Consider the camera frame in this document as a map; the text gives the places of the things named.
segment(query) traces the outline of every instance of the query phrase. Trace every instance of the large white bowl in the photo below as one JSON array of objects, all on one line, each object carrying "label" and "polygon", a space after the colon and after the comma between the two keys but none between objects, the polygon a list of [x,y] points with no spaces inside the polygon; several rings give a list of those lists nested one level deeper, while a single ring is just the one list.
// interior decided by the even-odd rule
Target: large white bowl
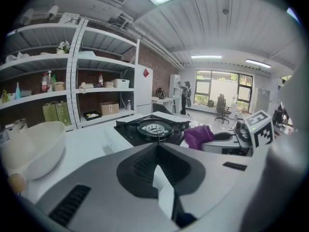
[{"label": "large white bowl", "polygon": [[49,173],[60,160],[65,135],[65,125],[59,121],[21,131],[2,151],[2,164],[8,175],[20,174],[25,180],[32,180]]}]

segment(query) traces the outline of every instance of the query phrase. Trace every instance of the white refrigerator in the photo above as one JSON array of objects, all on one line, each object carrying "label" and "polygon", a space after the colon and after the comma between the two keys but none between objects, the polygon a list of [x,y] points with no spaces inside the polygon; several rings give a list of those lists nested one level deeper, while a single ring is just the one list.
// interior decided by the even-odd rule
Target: white refrigerator
[{"label": "white refrigerator", "polygon": [[137,114],[148,115],[151,113],[153,75],[153,70],[145,66],[138,65],[135,68],[134,89]]}]

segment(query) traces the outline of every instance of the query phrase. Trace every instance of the tiled floor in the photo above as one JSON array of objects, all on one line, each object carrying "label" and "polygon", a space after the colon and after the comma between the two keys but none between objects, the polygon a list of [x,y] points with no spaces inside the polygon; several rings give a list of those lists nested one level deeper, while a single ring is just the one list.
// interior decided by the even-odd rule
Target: tiled floor
[{"label": "tiled floor", "polygon": [[180,116],[180,117],[187,117],[189,119],[196,120],[204,125],[209,125],[212,131],[230,129],[235,122],[235,120],[229,119],[226,117],[230,122],[228,123],[227,121],[225,121],[224,124],[222,124],[222,120],[220,119],[214,120],[216,118],[215,114],[209,114],[209,113],[204,113],[204,112],[200,112],[196,110],[189,110],[189,109],[187,109],[186,112],[187,112],[187,115],[182,115],[180,113],[175,114],[175,115]]}]

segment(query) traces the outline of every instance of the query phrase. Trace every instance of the black tray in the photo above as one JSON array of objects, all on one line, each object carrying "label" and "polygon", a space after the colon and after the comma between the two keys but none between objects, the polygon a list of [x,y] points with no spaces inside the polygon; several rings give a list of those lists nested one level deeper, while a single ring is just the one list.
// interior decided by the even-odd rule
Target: black tray
[{"label": "black tray", "polygon": [[[88,117],[87,117],[87,114],[97,114],[98,116],[93,117],[93,118],[88,118]],[[85,112],[85,113],[83,113],[83,115],[84,115],[84,118],[85,118],[87,121],[90,121],[90,120],[93,120],[93,119],[96,119],[96,118],[101,118],[101,114],[99,114],[97,111]]]}]

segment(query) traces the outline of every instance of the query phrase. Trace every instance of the white flowers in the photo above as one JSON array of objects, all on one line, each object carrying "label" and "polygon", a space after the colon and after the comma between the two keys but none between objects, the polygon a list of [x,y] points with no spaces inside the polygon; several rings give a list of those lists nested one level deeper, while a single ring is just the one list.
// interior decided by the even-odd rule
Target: white flowers
[{"label": "white flowers", "polygon": [[58,49],[64,50],[65,53],[68,53],[70,51],[70,43],[68,41],[62,41],[60,42]]}]

